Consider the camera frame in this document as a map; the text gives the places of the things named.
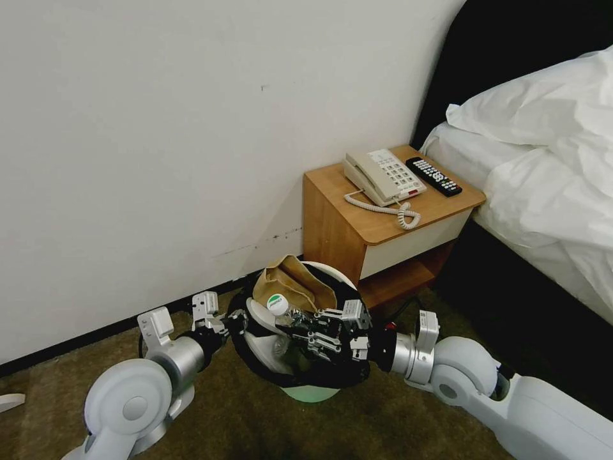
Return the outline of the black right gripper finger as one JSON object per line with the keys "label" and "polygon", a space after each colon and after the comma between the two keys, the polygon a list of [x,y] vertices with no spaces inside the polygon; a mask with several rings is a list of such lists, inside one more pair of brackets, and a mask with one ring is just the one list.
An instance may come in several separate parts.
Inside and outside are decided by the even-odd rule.
{"label": "black right gripper finger", "polygon": [[331,310],[310,312],[295,310],[291,313],[288,335],[307,335],[321,333],[325,335],[347,335],[351,330],[342,321],[340,314],[330,314]]}
{"label": "black right gripper finger", "polygon": [[325,334],[293,335],[292,341],[311,359],[323,360],[332,364],[353,361],[353,355],[340,339]]}

